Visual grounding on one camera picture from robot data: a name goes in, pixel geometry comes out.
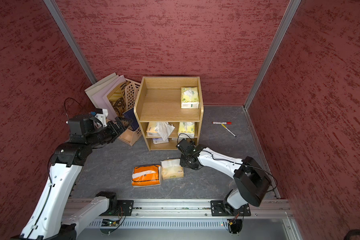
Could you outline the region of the cream tissue pack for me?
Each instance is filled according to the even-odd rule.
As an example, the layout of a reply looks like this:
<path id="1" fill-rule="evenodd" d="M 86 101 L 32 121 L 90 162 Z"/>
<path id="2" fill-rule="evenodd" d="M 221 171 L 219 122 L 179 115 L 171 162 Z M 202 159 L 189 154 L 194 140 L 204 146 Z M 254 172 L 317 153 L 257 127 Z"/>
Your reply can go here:
<path id="1" fill-rule="evenodd" d="M 180 159 L 161 161 L 162 179 L 179 179 L 184 177 L 184 168 L 180 165 Z"/>

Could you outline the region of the orange tissue pack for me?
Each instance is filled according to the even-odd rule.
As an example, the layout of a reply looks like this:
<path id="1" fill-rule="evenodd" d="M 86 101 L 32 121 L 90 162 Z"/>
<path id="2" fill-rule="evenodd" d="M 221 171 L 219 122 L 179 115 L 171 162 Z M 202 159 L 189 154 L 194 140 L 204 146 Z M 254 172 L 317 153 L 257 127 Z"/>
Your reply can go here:
<path id="1" fill-rule="evenodd" d="M 162 182 L 162 167 L 160 165 L 135 167 L 131 182 L 134 188 L 159 186 Z"/>

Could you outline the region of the green yellow tissue pack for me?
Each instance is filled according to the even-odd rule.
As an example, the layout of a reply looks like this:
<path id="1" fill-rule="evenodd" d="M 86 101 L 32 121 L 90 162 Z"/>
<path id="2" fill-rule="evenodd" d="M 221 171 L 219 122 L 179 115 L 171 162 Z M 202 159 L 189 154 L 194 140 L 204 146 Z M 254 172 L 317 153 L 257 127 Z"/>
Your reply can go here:
<path id="1" fill-rule="evenodd" d="M 181 88 L 181 108 L 198 109 L 200 104 L 198 87 Z"/>

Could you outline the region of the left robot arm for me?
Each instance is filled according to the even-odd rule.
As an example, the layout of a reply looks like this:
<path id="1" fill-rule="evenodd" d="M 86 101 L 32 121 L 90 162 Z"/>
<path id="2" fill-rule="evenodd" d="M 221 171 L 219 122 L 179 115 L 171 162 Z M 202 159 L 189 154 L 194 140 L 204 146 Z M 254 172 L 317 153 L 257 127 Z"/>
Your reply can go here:
<path id="1" fill-rule="evenodd" d="M 52 154 L 43 193 L 28 223 L 14 240 L 75 240 L 98 216 L 122 210 L 116 193 L 100 192 L 70 219 L 63 220 L 69 196 L 88 156 L 96 147 L 113 143 L 132 123 L 119 117 L 107 121 L 107 115 L 107 110 L 96 109 L 67 121 L 70 138 Z"/>

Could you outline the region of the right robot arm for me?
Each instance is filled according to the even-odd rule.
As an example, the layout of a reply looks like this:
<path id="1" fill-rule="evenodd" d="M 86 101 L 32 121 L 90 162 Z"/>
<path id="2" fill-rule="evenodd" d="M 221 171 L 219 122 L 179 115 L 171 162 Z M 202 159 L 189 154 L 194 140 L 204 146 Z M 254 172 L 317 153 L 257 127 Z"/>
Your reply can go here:
<path id="1" fill-rule="evenodd" d="M 259 207 L 272 184 L 273 176 L 262 169 L 252 157 L 229 157 L 206 146 L 196 146 L 187 140 L 181 140 L 177 144 L 177 149 L 182 154 L 182 167 L 195 171 L 209 167 L 235 181 L 236 189 L 231 190 L 224 200 L 227 210 L 238 210 L 246 204 Z"/>

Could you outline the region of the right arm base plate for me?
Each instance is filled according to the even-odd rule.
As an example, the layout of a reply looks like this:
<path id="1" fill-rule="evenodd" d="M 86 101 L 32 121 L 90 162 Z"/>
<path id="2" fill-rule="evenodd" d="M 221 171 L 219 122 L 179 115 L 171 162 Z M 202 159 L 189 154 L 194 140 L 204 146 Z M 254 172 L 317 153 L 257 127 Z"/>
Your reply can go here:
<path id="1" fill-rule="evenodd" d="M 251 211 L 249 204 L 234 209 L 225 201 L 211 201 L 211 213 L 213 217 L 250 217 Z"/>

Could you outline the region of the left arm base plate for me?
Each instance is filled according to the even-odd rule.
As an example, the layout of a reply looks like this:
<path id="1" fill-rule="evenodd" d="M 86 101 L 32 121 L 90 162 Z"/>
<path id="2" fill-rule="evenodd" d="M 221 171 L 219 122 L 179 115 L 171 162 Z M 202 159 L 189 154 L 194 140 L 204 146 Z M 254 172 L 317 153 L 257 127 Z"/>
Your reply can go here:
<path id="1" fill-rule="evenodd" d="M 107 211 L 108 216 L 129 217 L 132 215 L 135 201 L 133 200 L 118 200 L 113 207 Z"/>

